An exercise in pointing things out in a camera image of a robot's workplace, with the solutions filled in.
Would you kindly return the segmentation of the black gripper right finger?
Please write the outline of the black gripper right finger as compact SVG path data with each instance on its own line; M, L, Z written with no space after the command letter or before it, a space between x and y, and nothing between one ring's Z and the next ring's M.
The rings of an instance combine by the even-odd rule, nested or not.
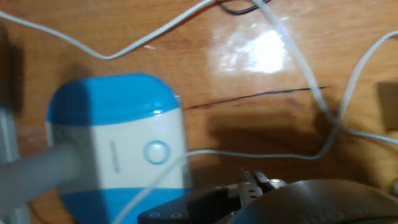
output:
M283 180L269 179L262 171L242 170L238 184L239 198L242 204L250 204L264 194L286 185Z

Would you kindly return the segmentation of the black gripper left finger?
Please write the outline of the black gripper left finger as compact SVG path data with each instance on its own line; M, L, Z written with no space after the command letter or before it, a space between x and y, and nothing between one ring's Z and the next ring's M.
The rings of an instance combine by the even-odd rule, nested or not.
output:
M212 185L142 212L138 224L217 223L241 209L236 184Z

